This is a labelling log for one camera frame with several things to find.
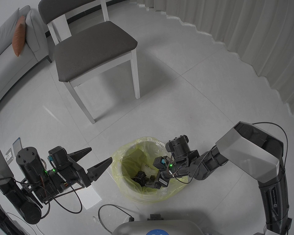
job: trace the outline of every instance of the white chair leg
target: white chair leg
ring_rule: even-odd
[[[136,49],[131,51],[131,67],[132,67],[132,75],[133,75],[133,83],[135,90],[136,99],[140,98],[140,87],[139,87],[139,75],[138,75],[138,65],[137,65],[137,53]]]
[[[100,0],[100,3],[101,3],[101,8],[102,8],[102,14],[103,14],[104,21],[108,21],[109,17],[108,17],[106,1],[105,0]]]
[[[85,115],[90,120],[90,122],[92,124],[94,124],[95,123],[95,120],[92,118],[91,114],[89,113],[89,111],[87,110],[87,108],[85,107],[85,105],[83,104],[83,102],[81,101],[80,97],[76,93],[76,90],[73,88],[73,86],[70,84],[70,82],[67,82],[67,83],[64,83],[64,84],[65,84],[66,88],[68,89],[69,93],[74,98],[74,100],[80,106],[81,110],[85,113]]]

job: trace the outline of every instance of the sofa leg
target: sofa leg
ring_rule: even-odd
[[[46,56],[45,58],[46,58],[50,63],[52,63],[52,60],[50,59],[49,56]]]

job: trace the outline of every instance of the trash can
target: trash can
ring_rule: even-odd
[[[112,155],[111,164],[113,178],[120,191],[129,199],[149,204],[163,201],[181,191],[186,185],[171,179],[168,187],[152,189],[141,186],[132,180],[139,171],[143,171],[146,177],[156,176],[158,169],[153,166],[156,157],[171,156],[165,149],[165,144],[153,137],[142,137],[120,147]]]

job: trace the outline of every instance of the gray sofa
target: gray sofa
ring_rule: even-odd
[[[12,48],[12,36],[17,19],[26,17],[26,42],[19,57]],[[43,59],[48,59],[47,39],[41,24],[39,13],[25,6],[15,11],[0,26],[0,99],[32,67]]]

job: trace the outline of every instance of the black baseboard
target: black baseboard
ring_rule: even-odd
[[[123,1],[126,1],[126,0],[111,0],[111,1],[106,2],[106,6],[111,6],[113,4],[116,4],[116,3],[119,3],[119,2],[123,2]],[[67,21],[68,24],[70,24],[70,23],[72,23],[72,22],[74,22],[74,21],[76,21],[76,20],[78,20],[78,19],[80,19],[80,18],[82,18],[82,17],[84,17],[84,16],[86,16],[88,14],[91,14],[91,13],[93,13],[95,11],[98,11],[100,9],[101,9],[101,5],[92,7],[90,9],[86,10],[86,11],[83,11],[83,12],[81,12],[81,13],[79,13],[79,14],[77,14],[77,15],[69,18],[69,19],[67,19],[66,21]],[[49,37],[51,35],[50,34],[50,31],[47,31],[45,33],[45,35],[46,35],[46,38]]]

